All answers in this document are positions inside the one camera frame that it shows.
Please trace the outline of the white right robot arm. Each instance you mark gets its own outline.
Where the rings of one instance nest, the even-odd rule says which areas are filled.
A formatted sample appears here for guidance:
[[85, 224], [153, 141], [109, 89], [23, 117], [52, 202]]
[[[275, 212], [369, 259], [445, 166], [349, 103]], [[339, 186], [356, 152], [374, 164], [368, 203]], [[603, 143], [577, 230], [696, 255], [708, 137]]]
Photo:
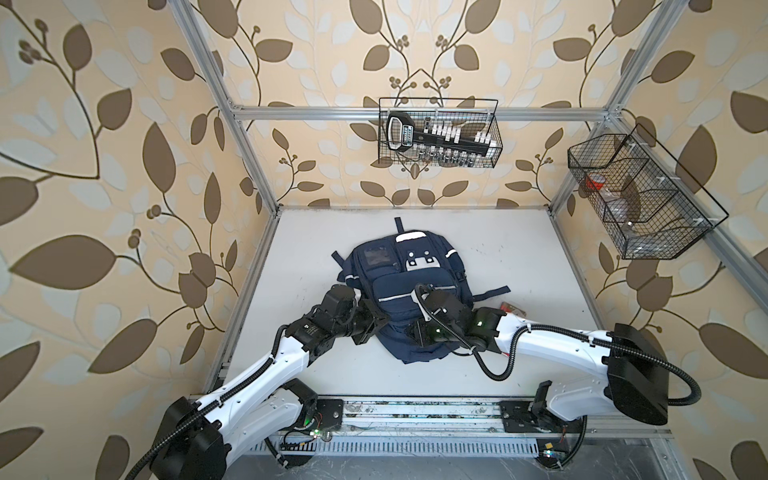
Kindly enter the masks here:
[[672, 366], [628, 325], [572, 330], [499, 309], [472, 310], [448, 291], [423, 284], [411, 297], [422, 314], [412, 328], [414, 339], [424, 346], [458, 344], [491, 380], [509, 379], [519, 355], [565, 367], [567, 378], [543, 380], [522, 415], [539, 429], [613, 413], [649, 425], [668, 421]]

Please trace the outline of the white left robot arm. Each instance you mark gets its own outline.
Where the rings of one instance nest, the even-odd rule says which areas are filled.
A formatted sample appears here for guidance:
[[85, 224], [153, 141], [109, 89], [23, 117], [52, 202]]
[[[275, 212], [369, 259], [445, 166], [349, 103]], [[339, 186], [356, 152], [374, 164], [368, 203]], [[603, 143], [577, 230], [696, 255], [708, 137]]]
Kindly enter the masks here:
[[280, 431], [318, 428], [318, 395], [299, 375], [336, 339], [364, 344], [389, 320], [374, 301], [357, 298], [346, 285], [332, 286], [320, 304], [280, 326], [271, 350], [251, 367], [198, 399], [176, 400], [128, 478], [148, 470], [158, 479], [220, 479]]

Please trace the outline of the navy blue student backpack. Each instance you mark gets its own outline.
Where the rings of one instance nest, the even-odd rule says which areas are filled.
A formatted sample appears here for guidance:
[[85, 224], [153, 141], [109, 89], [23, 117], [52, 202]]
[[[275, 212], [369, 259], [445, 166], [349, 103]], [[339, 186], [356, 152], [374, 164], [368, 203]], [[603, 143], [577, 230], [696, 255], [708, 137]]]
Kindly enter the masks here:
[[346, 257], [333, 252], [331, 257], [341, 268], [337, 280], [361, 291], [390, 317], [377, 338], [396, 359], [405, 364], [443, 359], [459, 347], [458, 342], [420, 346], [407, 334], [422, 316], [412, 299], [415, 286], [452, 294], [469, 307], [507, 294], [510, 288], [474, 294], [459, 253], [445, 237], [428, 230], [407, 230], [399, 217], [395, 225], [395, 234], [364, 242]]

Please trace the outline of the red stationery blister pack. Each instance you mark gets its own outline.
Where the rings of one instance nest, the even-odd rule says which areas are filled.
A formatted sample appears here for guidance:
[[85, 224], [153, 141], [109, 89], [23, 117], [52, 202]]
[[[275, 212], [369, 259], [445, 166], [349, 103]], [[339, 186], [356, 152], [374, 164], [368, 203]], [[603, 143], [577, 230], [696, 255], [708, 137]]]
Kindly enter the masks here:
[[527, 314], [526, 314], [526, 312], [524, 310], [522, 310], [518, 306], [513, 305], [511, 303], [508, 303], [508, 302], [503, 302], [500, 305], [500, 309], [503, 310], [506, 313], [513, 314], [513, 315], [518, 316], [520, 318], [526, 318], [527, 317]]

